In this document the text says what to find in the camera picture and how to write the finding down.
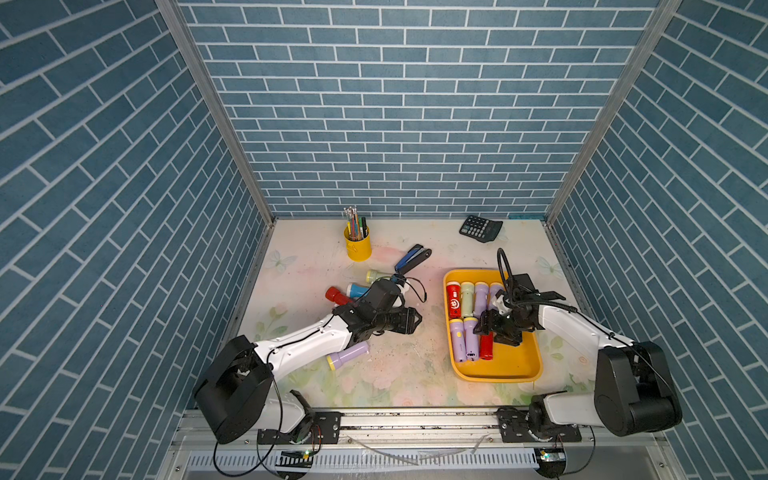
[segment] blue brick wall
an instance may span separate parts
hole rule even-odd
[[[766,25],[684,0],[555,222],[599,317],[667,351],[691,478],[768,465]]]
[[[0,2],[0,478],[155,475],[262,229],[152,0]]]
[[[541,216],[656,3],[181,2],[273,210],[324,217]]]

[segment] pencil holder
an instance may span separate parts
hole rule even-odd
[[[356,262],[364,262],[371,257],[371,230],[366,230],[366,236],[362,240],[352,241],[349,239],[349,228],[344,229],[344,240],[346,240],[346,254],[350,259]]]

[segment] plastic tray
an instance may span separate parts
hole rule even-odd
[[[445,330],[448,333],[449,355],[451,365],[456,375],[469,382],[517,383],[533,382],[544,371],[541,362],[541,352],[538,341],[533,333],[523,333],[520,346],[493,344],[493,360],[477,360],[475,362],[456,363],[453,360],[451,345],[451,327],[449,326],[448,299],[445,287],[448,282],[501,282],[498,270],[451,270],[442,281],[442,291],[445,300]]]

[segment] black calculator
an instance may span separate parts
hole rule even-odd
[[[474,238],[478,242],[492,242],[496,240],[498,232],[502,229],[502,223],[501,221],[470,215],[467,220],[464,220],[464,224],[458,232],[461,235]]]

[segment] floral tablecloth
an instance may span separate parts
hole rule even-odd
[[[539,290],[555,290],[573,301],[543,226],[532,220],[505,220],[497,239],[479,243],[458,234],[460,220],[371,220],[373,254],[356,263],[346,255],[343,220],[279,220],[249,302],[240,334],[251,341],[302,328],[333,307],[323,296],[329,286],[344,291],[364,285],[366,271],[392,272],[416,243],[432,256],[409,274],[427,290],[426,303],[413,292],[406,304],[423,321],[413,335],[386,333],[369,340],[371,352],[331,371],[325,358],[279,382],[298,389],[312,406],[483,406],[528,404],[535,393],[591,391],[594,366],[559,336],[538,336],[544,372],[536,382],[466,382],[454,373],[445,331],[442,279],[457,268],[496,268],[503,247],[513,273],[528,273]]]

